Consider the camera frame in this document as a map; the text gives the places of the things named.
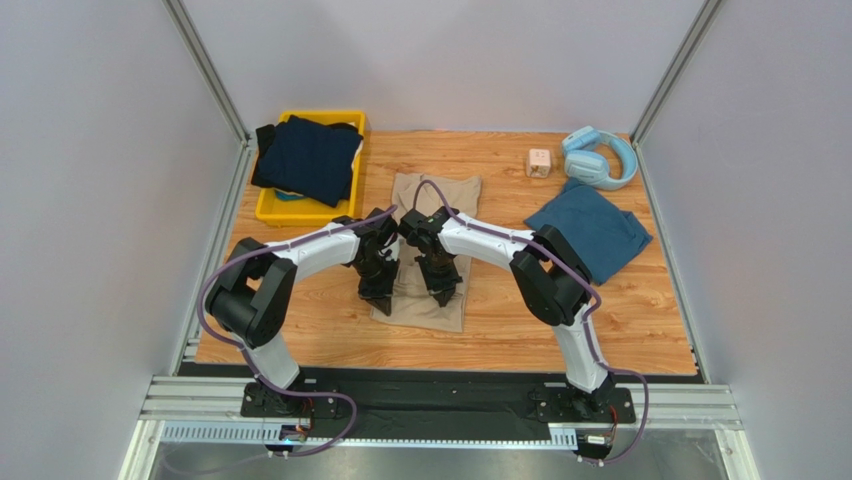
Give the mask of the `beige t-shirt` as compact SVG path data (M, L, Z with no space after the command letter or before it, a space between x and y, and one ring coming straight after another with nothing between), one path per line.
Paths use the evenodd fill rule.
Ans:
M423 173L398 173L394 177L391 193L391 202L398 206L393 214L396 220L412 209L431 215L443 206L433 187L418 187L424 180L438 185L451 207L471 217L477 215L482 187L482 179L479 176L453 180ZM461 333L464 330L472 259L467 256L454 259L462 282L456 286L456 291L447 305L441 307L427 292L422 273L415 261L419 251L399 240L393 246L392 252L400 266L394 282L391 313L386 315L373 308L370 318L389 325Z

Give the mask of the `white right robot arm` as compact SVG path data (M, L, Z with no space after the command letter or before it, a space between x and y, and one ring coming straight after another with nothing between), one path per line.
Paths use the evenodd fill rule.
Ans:
M524 304L552 327L566 364L567 383L577 400L602 410L615 383L603 365L591 323L590 278L585 264L552 226L537 231L511 230L473 219L455 209L426 216L414 209L400 220L399 236L416 248L425 288L446 306L462 282L454 260L467 256L511 272Z

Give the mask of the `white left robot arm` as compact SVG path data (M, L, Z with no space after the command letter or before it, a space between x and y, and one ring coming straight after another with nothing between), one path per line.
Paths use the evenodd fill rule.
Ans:
M389 314L399 269L391 248L397 230L392 213L376 208L364 220L339 217L289 241L241 240L201 288L202 327L208 329L213 318L225 331L220 341L244 355L260 383L294 396L300 367L281 334L294 286L337 265L351 267L360 277L358 297Z

